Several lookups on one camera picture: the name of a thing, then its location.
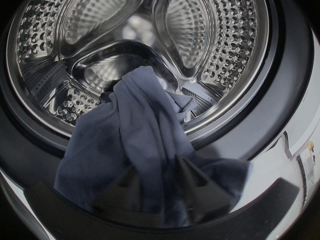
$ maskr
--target washing machine drum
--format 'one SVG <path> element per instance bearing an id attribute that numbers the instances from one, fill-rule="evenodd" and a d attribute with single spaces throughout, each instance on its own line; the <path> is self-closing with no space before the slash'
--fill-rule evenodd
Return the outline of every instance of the washing machine drum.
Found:
<path id="1" fill-rule="evenodd" d="M 195 98 L 183 128 L 200 155 L 257 157 L 301 102 L 313 42 L 291 0 L 25 0 L 1 43 L 3 175 L 57 239 L 265 239 L 299 192 L 282 178 L 226 217 L 165 231 L 86 214 L 54 175 L 78 118 L 139 66 Z"/>

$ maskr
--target blue-gray towel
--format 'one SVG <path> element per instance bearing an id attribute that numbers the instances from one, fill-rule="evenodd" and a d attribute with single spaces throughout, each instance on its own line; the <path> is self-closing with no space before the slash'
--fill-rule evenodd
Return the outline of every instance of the blue-gray towel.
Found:
<path id="1" fill-rule="evenodd" d="M 164 228 L 187 226 L 175 177 L 176 157 L 185 157 L 234 197 L 234 204 L 239 201 L 250 164 L 195 153 L 181 126 L 193 98 L 166 93 L 151 67 L 126 74 L 106 98 L 79 118 L 59 165 L 54 188 L 65 198 L 93 212 L 98 195 L 133 165 L 141 181 L 141 211 L 163 213 Z"/>

